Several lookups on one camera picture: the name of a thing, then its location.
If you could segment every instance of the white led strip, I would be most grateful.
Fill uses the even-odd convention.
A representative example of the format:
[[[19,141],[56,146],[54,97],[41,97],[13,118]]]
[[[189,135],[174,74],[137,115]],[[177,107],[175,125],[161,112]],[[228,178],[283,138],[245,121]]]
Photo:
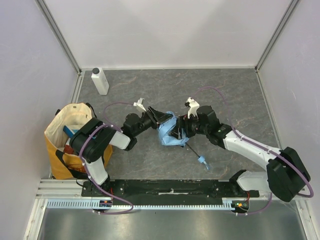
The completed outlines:
[[[104,199],[48,199],[48,209],[110,209],[99,206]],[[232,200],[222,200],[222,205],[135,205],[137,210],[234,210]],[[126,210],[129,205],[114,205],[111,209]]]

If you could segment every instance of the white backdrop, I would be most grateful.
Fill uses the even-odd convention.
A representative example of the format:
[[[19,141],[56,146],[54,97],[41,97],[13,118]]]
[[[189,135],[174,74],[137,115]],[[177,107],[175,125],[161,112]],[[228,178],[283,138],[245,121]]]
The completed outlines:
[[[260,71],[282,147],[297,150],[320,223],[320,2],[302,0]]]
[[[82,68],[254,66],[290,0],[45,0]]]
[[[41,178],[44,130],[77,78],[34,0],[0,1],[0,239],[23,239]]]

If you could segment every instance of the orange bag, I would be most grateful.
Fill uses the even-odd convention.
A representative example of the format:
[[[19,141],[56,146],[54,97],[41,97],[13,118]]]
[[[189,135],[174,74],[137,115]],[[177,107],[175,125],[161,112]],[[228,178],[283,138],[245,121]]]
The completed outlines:
[[[65,153],[59,148],[64,148],[68,136],[63,131],[65,125],[85,125],[95,112],[88,103],[72,103],[62,108],[44,131],[46,148],[49,154],[53,176],[58,180],[77,178],[86,179],[87,174],[82,161],[77,155]],[[104,167],[112,155],[111,145],[105,149],[102,160]]]

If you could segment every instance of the plastic bottle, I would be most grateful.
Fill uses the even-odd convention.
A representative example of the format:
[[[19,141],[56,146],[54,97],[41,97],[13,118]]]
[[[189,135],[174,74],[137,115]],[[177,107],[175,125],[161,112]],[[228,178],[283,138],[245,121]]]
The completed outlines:
[[[100,95],[107,95],[109,83],[101,67],[92,69],[91,79]]]

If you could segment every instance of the blue cloth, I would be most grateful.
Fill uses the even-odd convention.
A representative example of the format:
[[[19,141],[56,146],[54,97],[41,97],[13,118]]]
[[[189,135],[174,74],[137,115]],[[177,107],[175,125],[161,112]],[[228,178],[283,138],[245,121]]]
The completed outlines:
[[[189,138],[186,137],[186,133],[182,130],[182,138],[176,139],[173,136],[169,135],[169,132],[175,127],[177,123],[177,117],[174,115],[172,111],[167,111],[167,114],[171,114],[173,117],[168,121],[162,123],[158,127],[158,136],[163,146],[185,146],[186,142],[188,142]]]

